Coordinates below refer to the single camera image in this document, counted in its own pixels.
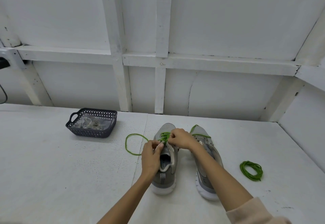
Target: gray sneaker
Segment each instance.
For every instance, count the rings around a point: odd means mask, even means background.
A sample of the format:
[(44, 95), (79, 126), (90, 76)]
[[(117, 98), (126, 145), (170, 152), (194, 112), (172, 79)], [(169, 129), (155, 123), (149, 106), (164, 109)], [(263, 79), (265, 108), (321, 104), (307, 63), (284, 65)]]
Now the gray sneaker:
[[(214, 160), (219, 163), (222, 167), (222, 160), (220, 157), (219, 152), (214, 147), (212, 139), (209, 138), (208, 133), (203, 129), (202, 127), (196, 125), (194, 129), (192, 130), (191, 134), (193, 134), (193, 137), (203, 145), (205, 150), (208, 152), (210, 156), (214, 158)], [(218, 200), (218, 196), (215, 193), (215, 190), (213, 189), (211, 182), (209, 181), (205, 171), (203, 170), (201, 164), (197, 161), (195, 158), (196, 166), (197, 166), (197, 173), (196, 173), (196, 188), (198, 189), (198, 192), (200, 195), (208, 200), (216, 201)]]
[[(175, 129), (171, 123), (164, 124), (157, 132), (154, 140), (164, 139)], [(158, 195), (166, 195), (171, 193), (176, 186), (175, 171), (177, 166), (178, 147), (165, 143), (164, 148), (160, 153), (160, 168), (151, 183), (151, 189)]]

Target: basket handle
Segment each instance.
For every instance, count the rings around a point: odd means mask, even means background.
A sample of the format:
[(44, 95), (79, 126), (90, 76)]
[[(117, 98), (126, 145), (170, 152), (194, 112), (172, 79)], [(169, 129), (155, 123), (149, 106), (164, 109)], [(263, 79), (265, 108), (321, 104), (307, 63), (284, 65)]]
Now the basket handle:
[(72, 122), (72, 121), (71, 121), (72, 116), (75, 115), (75, 114), (78, 114), (78, 113), (72, 113), (72, 114), (71, 114), (69, 122)]

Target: table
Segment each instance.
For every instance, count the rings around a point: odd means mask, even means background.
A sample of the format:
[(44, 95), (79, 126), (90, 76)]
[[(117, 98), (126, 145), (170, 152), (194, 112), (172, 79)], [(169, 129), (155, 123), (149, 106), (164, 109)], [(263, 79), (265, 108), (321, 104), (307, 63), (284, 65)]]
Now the table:
[[(198, 124), (212, 137), (225, 168), (273, 215), (293, 223), (322, 223), (325, 174), (277, 123), (184, 116), (118, 113), (107, 139), (78, 137), (65, 123), (72, 108), (0, 105), (0, 223), (95, 223), (138, 179), (141, 157), (124, 149), (130, 133), (151, 139), (164, 123), (189, 131)], [(133, 136), (138, 153), (145, 141)], [(240, 171), (259, 163), (261, 182)], [(173, 193), (145, 193), (130, 223), (229, 223), (218, 202), (195, 187), (189, 151), (179, 151)]]

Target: basket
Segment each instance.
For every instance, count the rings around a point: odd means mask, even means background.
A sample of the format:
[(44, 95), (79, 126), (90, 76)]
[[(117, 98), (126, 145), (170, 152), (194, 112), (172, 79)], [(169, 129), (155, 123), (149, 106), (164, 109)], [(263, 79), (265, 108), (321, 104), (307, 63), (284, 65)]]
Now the basket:
[[(73, 127), (73, 125), (81, 119), (83, 113), (91, 114), (96, 117), (101, 117), (101, 118), (109, 118), (112, 119), (112, 123), (110, 126), (105, 129), (105, 130), (93, 130), (93, 129), (85, 129), (85, 128), (76, 128)], [(78, 117), (74, 120), (71, 121), (72, 116), (77, 114)], [(115, 124), (116, 124), (116, 119), (117, 119), (117, 111), (113, 110), (104, 110), (104, 109), (95, 109), (95, 108), (82, 108), (76, 113), (72, 113), (70, 116), (69, 121), (66, 123), (66, 127), (73, 132), (73, 134), (77, 136), (87, 136), (87, 137), (101, 137), (101, 138), (106, 138), (110, 135), (112, 132)]]

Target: green shoelace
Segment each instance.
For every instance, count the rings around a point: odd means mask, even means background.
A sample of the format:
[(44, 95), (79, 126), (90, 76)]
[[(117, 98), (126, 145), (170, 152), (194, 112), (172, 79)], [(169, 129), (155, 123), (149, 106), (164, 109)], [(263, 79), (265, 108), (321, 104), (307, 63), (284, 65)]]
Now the green shoelace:
[[(191, 129), (191, 131), (189, 133), (192, 133), (194, 128), (197, 127), (198, 125), (194, 125)], [(131, 136), (141, 136), (143, 137), (145, 140), (149, 141), (145, 136), (141, 135), (141, 134), (138, 134), (138, 133), (132, 133), (132, 134), (129, 134), (126, 138), (125, 138), (125, 149), (127, 152), (129, 152), (131, 155), (136, 155), (136, 156), (140, 156), (141, 154), (136, 154), (136, 153), (133, 153), (131, 151), (129, 151), (127, 149), (127, 139)], [(170, 132), (166, 131), (166, 132), (162, 132), (160, 133), (160, 137), (161, 139), (159, 139), (158, 141), (161, 141), (162, 143), (167, 143), (168, 139), (169, 139), (169, 136), (170, 136)], [(202, 136), (202, 137), (207, 137), (207, 138), (211, 138), (210, 136), (206, 136), (206, 135), (202, 135), (202, 134), (192, 134), (192, 136)]]
[[(246, 169), (245, 166), (251, 167), (252, 169), (254, 169), (256, 171), (257, 174), (252, 175), (250, 174)], [(262, 175), (263, 175), (263, 170), (262, 167), (257, 164), (257, 163), (253, 163), (249, 160), (243, 161), (240, 165), (239, 168), (241, 169), (242, 173), (249, 178), (252, 181), (261, 181)]]

